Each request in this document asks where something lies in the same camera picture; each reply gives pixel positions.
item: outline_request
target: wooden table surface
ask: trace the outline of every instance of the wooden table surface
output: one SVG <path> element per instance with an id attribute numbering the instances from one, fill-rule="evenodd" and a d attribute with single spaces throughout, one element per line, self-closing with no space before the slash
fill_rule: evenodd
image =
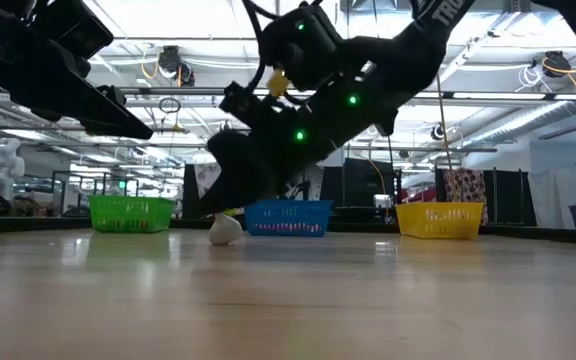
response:
<path id="1" fill-rule="evenodd" d="M 0 359 L 576 360 L 576 245 L 0 234 Z"/>

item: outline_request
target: green basket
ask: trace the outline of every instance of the green basket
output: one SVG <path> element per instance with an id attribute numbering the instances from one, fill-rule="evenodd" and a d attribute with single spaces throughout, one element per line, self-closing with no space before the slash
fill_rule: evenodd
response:
<path id="1" fill-rule="evenodd" d="M 175 203 L 168 199 L 90 195 L 92 227 L 100 232 L 153 233 L 167 230 Z"/>

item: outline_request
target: yellow basket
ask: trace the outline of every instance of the yellow basket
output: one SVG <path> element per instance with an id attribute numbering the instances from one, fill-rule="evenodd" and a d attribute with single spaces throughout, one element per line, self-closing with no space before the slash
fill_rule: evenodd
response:
<path id="1" fill-rule="evenodd" d="M 414 203 L 397 206 L 403 235 L 422 239 L 476 239 L 483 203 Z"/>

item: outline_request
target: blue basket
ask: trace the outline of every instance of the blue basket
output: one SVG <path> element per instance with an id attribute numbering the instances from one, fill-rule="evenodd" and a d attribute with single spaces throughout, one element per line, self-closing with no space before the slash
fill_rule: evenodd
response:
<path id="1" fill-rule="evenodd" d="M 332 201 L 266 200 L 246 207 L 250 235 L 324 236 Z"/>

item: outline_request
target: white humanoid robot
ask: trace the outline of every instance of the white humanoid robot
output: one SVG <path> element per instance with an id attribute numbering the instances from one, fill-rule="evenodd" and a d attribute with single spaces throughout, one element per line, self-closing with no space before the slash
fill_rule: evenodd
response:
<path id="1" fill-rule="evenodd" d="M 15 179 L 26 173 L 24 159 L 17 156 L 20 146 L 17 139 L 0 139 L 0 195 L 8 201 L 12 201 L 14 197 Z"/>

